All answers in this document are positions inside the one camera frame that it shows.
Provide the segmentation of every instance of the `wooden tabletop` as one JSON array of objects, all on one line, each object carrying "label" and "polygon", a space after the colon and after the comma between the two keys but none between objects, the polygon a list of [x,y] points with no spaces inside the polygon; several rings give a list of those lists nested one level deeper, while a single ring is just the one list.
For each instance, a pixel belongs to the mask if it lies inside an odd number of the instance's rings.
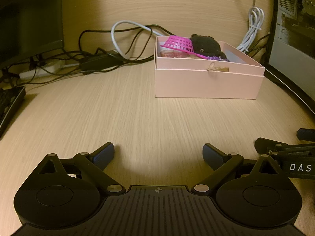
[{"label": "wooden tabletop", "polygon": [[[72,158],[112,142],[116,154],[105,172],[126,188],[191,187],[211,173],[202,159],[204,143],[255,159],[255,139],[298,144],[299,128],[315,128],[310,114],[267,79],[257,100],[157,99],[152,62],[28,86],[0,140],[0,235],[21,226],[14,195],[48,153]],[[296,226],[315,235],[315,183],[292,181],[303,198]]]}]

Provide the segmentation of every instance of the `round metal bolt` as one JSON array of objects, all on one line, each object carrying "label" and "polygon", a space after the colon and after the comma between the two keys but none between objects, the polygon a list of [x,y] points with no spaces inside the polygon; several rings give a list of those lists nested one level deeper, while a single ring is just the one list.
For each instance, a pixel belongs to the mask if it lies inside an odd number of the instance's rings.
[{"label": "round metal bolt", "polygon": [[200,192],[200,193],[205,193],[206,191],[209,191],[209,186],[204,185],[204,184],[197,184],[194,187],[195,191]]},{"label": "round metal bolt", "polygon": [[109,187],[107,187],[107,190],[111,193],[117,193],[122,190],[122,186],[118,184],[112,184]]}]

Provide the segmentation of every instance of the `black power brick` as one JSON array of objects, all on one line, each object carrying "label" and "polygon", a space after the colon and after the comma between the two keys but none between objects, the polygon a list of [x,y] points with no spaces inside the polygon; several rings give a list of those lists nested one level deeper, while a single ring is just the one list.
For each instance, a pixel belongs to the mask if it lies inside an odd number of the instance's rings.
[{"label": "black power brick", "polygon": [[[116,57],[122,56],[116,51],[108,51],[107,53],[113,54]],[[124,61],[121,61],[108,54],[100,54],[98,56],[85,57],[79,60],[80,69],[85,70],[103,70],[106,68],[121,66],[124,64]],[[91,74],[92,72],[83,72],[84,75]]]}]

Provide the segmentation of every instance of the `black plush toy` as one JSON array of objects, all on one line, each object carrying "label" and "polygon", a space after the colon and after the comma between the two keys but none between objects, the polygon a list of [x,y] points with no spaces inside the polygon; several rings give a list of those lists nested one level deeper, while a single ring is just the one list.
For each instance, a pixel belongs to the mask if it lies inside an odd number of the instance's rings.
[{"label": "black plush toy", "polygon": [[220,44],[210,37],[193,34],[190,38],[193,43],[194,52],[203,56],[217,56],[221,59],[227,59],[226,55],[221,51]]}]

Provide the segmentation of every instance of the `open cardboard box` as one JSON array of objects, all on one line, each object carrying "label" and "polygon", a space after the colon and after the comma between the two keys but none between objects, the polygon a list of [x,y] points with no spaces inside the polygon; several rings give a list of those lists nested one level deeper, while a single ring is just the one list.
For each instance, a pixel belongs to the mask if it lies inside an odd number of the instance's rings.
[{"label": "open cardboard box", "polygon": [[[220,41],[221,50],[231,62],[161,57],[160,45],[167,39],[167,36],[158,36],[155,43],[157,98],[256,99],[265,68],[254,59]],[[210,65],[228,67],[229,72],[208,71]]]}]

